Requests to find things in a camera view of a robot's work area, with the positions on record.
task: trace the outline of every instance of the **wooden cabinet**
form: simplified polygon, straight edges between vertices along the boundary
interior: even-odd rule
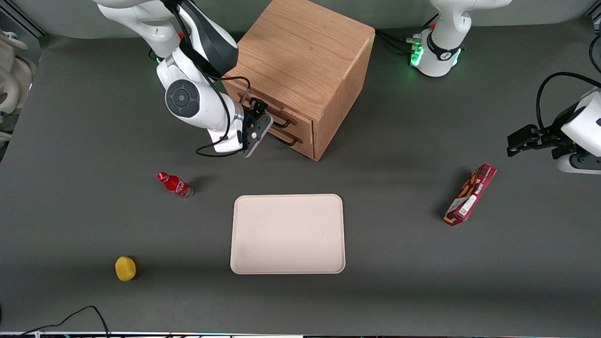
[[[251,81],[256,97],[285,128],[272,133],[319,161],[363,89],[375,31],[307,0],[273,0],[239,42],[238,65],[225,76]],[[242,98],[246,83],[225,81]]]

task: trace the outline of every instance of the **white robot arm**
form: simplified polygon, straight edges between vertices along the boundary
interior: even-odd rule
[[[423,74],[432,77],[446,75],[461,53],[460,46],[472,27],[468,11],[499,8],[512,0],[430,0],[438,10],[436,28],[426,28],[415,34],[418,47],[411,65]]]
[[[0,102],[0,149],[12,139],[10,131],[16,120],[5,118],[20,114],[37,70],[34,63],[19,55],[28,48],[17,38],[15,33],[0,30],[0,95],[4,96]]]
[[[157,74],[166,90],[167,108],[180,120],[207,129],[213,141],[200,147],[199,155],[225,157],[238,152],[244,157],[252,155],[273,125],[273,118],[264,113],[265,103],[253,99],[249,109],[245,109],[213,84],[234,68],[238,60],[236,42],[226,30],[191,0],[93,1],[106,17],[137,32],[157,56],[165,57],[157,67]],[[183,39],[168,21],[174,16]],[[227,154],[200,152],[209,147]]]
[[[557,76],[569,76],[601,87],[601,83],[582,75],[559,72],[541,85],[537,98],[538,126],[529,124],[507,137],[507,155],[526,150],[553,147],[552,156],[559,170],[566,173],[601,174],[601,93],[599,88],[584,94],[580,101],[564,110],[548,127],[540,117],[540,95],[545,84]]]

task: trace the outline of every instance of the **red box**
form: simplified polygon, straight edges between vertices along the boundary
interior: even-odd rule
[[[496,169],[488,164],[483,164],[482,167],[476,169],[463,185],[461,193],[455,198],[443,220],[450,226],[456,226],[466,221],[495,173]]]

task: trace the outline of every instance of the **barcode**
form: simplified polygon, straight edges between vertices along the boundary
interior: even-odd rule
[[[459,214],[461,214],[461,216],[465,216],[468,214],[469,210],[472,209],[472,206],[474,205],[474,202],[476,202],[476,196],[475,195],[471,195],[467,201],[465,201],[465,204],[463,205],[463,207],[459,210]]]

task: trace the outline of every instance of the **gray table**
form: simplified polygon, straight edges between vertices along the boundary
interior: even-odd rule
[[[474,28],[442,79],[377,41],[317,163],[275,140],[251,159],[198,157],[208,136],[168,113],[142,40],[44,40],[0,165],[2,329],[94,304],[113,331],[598,337],[601,177],[560,173],[549,151],[505,154],[506,136],[535,121],[547,75],[600,78],[593,37],[589,20]],[[551,83],[545,119],[589,88]],[[446,225],[484,162],[499,170],[489,190],[467,223]],[[167,193],[162,170],[194,198]],[[344,200],[341,274],[230,271],[238,196],[319,193]],[[131,283],[114,274],[125,254],[144,268]],[[91,312],[63,329],[101,326]]]

